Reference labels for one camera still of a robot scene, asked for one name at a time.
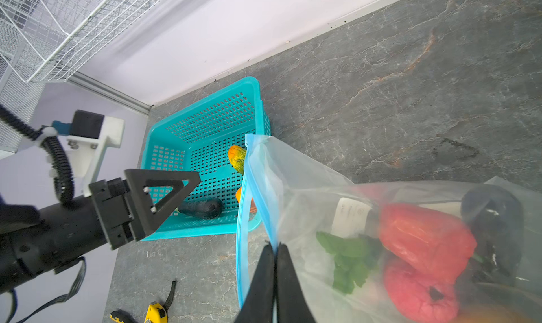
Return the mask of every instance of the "dark green vegetable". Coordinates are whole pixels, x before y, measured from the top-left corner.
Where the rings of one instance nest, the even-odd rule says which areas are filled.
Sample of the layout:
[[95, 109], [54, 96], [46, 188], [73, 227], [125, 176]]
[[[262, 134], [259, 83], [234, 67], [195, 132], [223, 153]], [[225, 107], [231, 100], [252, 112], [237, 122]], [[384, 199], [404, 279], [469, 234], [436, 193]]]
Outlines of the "dark green vegetable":
[[359, 287], [365, 284], [382, 252], [380, 241], [368, 236], [341, 238], [316, 232], [316, 239], [335, 260], [333, 288], [345, 294], [354, 291], [354, 283]]

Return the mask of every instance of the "metal strip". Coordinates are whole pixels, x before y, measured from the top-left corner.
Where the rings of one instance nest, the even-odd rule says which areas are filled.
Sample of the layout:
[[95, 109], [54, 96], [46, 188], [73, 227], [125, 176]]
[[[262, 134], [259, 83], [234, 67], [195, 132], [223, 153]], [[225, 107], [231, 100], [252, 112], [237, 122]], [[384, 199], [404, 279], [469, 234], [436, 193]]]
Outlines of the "metal strip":
[[83, 89], [92, 91], [95, 94], [105, 97], [108, 100], [116, 102], [146, 116], [148, 116], [151, 112], [151, 106], [123, 94], [122, 92], [113, 89], [112, 87], [107, 86], [91, 77], [88, 77], [85, 74], [81, 74], [78, 71], [68, 78], [68, 82]]

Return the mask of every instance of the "white wall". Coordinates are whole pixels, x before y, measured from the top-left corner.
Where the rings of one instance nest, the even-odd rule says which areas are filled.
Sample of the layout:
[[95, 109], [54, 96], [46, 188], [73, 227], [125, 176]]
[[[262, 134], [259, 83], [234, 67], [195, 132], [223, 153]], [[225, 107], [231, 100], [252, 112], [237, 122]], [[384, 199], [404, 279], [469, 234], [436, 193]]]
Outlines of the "white wall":
[[[120, 149], [107, 149], [98, 179], [124, 177], [123, 170], [137, 167], [147, 117], [127, 110], [68, 83], [48, 84], [40, 99], [32, 125], [50, 125], [53, 120], [70, 123], [77, 109], [122, 118], [126, 121]], [[0, 160], [0, 194], [6, 203], [31, 204], [37, 208], [58, 203], [51, 178], [50, 164], [45, 162], [45, 151], [23, 144], [13, 156]], [[117, 251], [109, 246], [85, 255], [87, 273], [79, 293], [63, 304], [45, 309], [28, 320], [29, 323], [101, 322], [107, 293], [113, 275]], [[19, 309], [13, 322], [21, 320], [44, 303], [69, 291], [79, 266], [58, 275], [47, 272], [22, 286], [17, 295]], [[0, 321], [5, 321], [10, 308], [10, 296], [0, 296]]]
[[81, 71], [157, 104], [398, 0], [162, 0]]

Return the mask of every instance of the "white tag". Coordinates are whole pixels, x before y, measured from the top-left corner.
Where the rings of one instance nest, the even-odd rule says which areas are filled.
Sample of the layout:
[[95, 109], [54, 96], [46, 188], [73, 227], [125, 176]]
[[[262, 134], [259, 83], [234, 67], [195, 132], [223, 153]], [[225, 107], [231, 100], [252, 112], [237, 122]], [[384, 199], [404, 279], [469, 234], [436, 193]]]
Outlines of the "white tag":
[[356, 237], [365, 232], [365, 222], [371, 207], [368, 204], [342, 197], [337, 204], [331, 234], [342, 238]]

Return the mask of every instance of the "red bell pepper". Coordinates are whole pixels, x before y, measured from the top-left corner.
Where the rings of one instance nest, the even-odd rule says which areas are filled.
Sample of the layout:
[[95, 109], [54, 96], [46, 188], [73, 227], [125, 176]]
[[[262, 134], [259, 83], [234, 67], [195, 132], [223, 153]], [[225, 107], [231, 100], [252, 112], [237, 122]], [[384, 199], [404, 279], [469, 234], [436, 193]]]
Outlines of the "red bell pepper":
[[379, 236], [389, 251], [446, 284], [455, 283], [477, 245], [459, 218], [405, 203], [382, 208]]
[[397, 310], [418, 323], [447, 323], [459, 311], [453, 285], [440, 283], [396, 257], [386, 265], [384, 287]]

